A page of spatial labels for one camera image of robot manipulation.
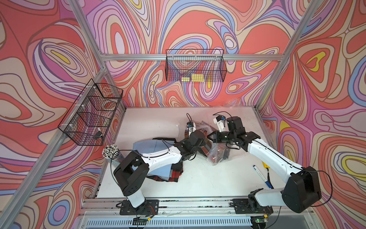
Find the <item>clear plastic vacuum bag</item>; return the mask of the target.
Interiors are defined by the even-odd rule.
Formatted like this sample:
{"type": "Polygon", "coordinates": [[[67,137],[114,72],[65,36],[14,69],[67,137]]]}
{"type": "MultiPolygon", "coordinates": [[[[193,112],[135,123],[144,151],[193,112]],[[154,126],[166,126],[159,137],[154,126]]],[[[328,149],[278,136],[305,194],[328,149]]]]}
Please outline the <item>clear plastic vacuum bag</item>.
{"type": "Polygon", "coordinates": [[[232,117],[227,111],[219,111],[213,114],[213,122],[217,129],[202,121],[194,122],[189,113],[186,114],[188,122],[186,123],[185,138],[182,140],[182,147],[187,149],[182,160],[193,160],[198,153],[205,156],[207,161],[217,165],[229,158],[230,150],[239,150],[239,143],[231,139],[231,132],[225,131],[225,128],[245,131],[241,119],[237,116],[232,117]]]}

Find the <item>red black plaid shirt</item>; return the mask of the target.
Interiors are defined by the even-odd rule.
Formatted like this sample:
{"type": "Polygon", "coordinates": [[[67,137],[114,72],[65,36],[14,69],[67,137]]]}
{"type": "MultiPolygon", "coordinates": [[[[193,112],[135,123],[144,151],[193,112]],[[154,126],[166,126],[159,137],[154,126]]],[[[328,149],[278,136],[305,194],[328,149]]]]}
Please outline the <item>red black plaid shirt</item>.
{"type": "Polygon", "coordinates": [[[151,180],[158,181],[158,182],[178,182],[178,179],[183,174],[183,172],[184,172],[183,170],[172,169],[170,171],[170,176],[167,180],[163,179],[159,176],[147,176],[147,178],[151,179],[151,180]]]}

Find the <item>brown multicolour plaid shirt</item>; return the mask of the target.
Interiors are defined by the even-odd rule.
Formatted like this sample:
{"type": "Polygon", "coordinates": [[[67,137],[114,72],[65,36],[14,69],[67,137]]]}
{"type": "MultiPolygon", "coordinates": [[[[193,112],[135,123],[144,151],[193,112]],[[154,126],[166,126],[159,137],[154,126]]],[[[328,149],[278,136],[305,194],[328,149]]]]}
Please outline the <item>brown multicolour plaid shirt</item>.
{"type": "MultiPolygon", "coordinates": [[[[208,136],[212,133],[215,129],[210,125],[198,125],[196,130],[201,131],[204,133],[205,136],[208,136]]],[[[209,139],[205,139],[206,145],[201,147],[199,152],[203,154],[208,162],[211,162],[212,165],[217,165],[220,162],[223,162],[229,159],[230,149],[226,147],[223,143],[213,143],[209,139]]]]}

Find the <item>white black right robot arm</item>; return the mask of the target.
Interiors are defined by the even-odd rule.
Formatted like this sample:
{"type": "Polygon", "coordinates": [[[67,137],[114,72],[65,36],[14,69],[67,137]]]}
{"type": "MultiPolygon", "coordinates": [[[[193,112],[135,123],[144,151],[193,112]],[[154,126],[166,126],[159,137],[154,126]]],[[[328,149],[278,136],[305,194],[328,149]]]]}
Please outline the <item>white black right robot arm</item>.
{"type": "Polygon", "coordinates": [[[241,148],[268,165],[285,182],[283,188],[257,189],[248,195],[252,211],[271,206],[285,206],[301,213],[322,198],[318,171],[302,167],[270,147],[254,132],[247,132],[238,116],[217,115],[213,122],[218,130],[207,137],[213,143],[224,143],[233,149],[241,148]]]}

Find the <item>light blue shirt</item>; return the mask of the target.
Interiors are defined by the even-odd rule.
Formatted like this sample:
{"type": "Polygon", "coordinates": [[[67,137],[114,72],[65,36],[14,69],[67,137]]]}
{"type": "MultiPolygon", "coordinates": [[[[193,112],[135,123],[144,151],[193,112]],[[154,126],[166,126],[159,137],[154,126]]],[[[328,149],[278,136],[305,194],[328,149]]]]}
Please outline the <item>light blue shirt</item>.
{"type": "MultiPolygon", "coordinates": [[[[174,143],[175,140],[173,140],[172,138],[166,138],[162,140],[144,140],[135,142],[133,144],[133,150],[137,150],[141,155],[151,155],[152,153],[155,153],[157,151],[163,150],[164,152],[166,152],[168,148],[171,147],[174,143]]],[[[156,170],[150,171],[147,176],[152,177],[152,179],[156,178],[161,179],[162,181],[168,181],[171,176],[171,169],[172,164],[169,164],[156,170]]]]}

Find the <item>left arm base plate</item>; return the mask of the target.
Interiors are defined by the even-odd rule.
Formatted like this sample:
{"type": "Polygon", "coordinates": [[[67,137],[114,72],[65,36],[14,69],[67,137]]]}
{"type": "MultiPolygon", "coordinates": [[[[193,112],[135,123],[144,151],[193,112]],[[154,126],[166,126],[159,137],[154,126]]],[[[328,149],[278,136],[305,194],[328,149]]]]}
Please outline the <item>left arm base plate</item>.
{"type": "Polygon", "coordinates": [[[116,204],[116,208],[120,210],[120,215],[128,216],[128,215],[145,215],[145,216],[154,216],[158,214],[159,211],[159,200],[157,199],[148,199],[145,200],[142,205],[137,208],[134,208],[129,200],[123,200],[116,204]]]}

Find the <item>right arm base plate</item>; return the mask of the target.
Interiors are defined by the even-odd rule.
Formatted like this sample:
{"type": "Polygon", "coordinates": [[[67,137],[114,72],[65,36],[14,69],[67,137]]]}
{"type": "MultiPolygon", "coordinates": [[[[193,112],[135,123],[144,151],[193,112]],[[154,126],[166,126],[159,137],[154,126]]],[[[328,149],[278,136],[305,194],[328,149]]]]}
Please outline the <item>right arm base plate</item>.
{"type": "Polygon", "coordinates": [[[260,206],[250,198],[233,199],[229,206],[234,208],[236,214],[262,214],[271,215],[274,211],[270,206],[260,206]]]}

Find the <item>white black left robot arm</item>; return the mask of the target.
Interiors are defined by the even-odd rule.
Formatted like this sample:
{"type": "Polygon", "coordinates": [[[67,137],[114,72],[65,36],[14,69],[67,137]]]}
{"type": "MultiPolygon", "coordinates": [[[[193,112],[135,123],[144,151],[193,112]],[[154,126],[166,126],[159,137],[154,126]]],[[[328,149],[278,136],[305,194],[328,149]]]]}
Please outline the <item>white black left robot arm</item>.
{"type": "Polygon", "coordinates": [[[131,151],[113,171],[117,184],[131,206],[138,209],[145,205],[141,186],[149,172],[193,159],[198,149],[205,146],[205,139],[205,135],[196,130],[188,138],[152,154],[131,151]]]}

